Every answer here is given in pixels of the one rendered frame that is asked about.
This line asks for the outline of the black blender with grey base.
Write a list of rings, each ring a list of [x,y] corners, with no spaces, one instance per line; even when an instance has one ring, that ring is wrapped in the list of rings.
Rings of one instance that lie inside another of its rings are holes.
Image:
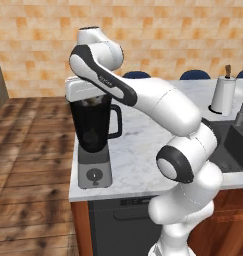
[[[78,186],[112,185],[108,140],[122,135],[122,113],[107,95],[70,102],[78,139]]]

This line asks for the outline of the dark sink basin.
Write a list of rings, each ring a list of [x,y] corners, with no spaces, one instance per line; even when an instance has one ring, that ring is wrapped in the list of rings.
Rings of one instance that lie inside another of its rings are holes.
[[[243,172],[243,123],[236,126],[233,120],[211,121],[220,136],[220,144],[209,160],[223,173]]]

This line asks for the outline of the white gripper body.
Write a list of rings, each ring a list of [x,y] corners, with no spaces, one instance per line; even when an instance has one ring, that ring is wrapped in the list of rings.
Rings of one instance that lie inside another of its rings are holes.
[[[76,102],[102,95],[104,95],[102,90],[76,76],[68,77],[65,80],[65,97],[69,102]]]

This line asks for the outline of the brown wooden cupboard door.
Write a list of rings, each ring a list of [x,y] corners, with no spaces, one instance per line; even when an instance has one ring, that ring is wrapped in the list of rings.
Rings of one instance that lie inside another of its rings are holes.
[[[196,256],[243,256],[243,189],[220,191],[214,206],[191,232],[189,247]]]

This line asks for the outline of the dark grey dishwasher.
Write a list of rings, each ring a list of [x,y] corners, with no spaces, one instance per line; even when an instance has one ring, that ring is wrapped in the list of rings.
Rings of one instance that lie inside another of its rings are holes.
[[[161,234],[161,225],[148,219],[118,221],[118,209],[147,207],[150,197],[89,201],[93,256],[148,256]]]

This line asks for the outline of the brown wooden counter side panel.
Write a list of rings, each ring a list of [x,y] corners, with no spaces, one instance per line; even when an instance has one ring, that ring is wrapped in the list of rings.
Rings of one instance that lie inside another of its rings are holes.
[[[88,203],[71,202],[71,211],[79,256],[93,256]]]

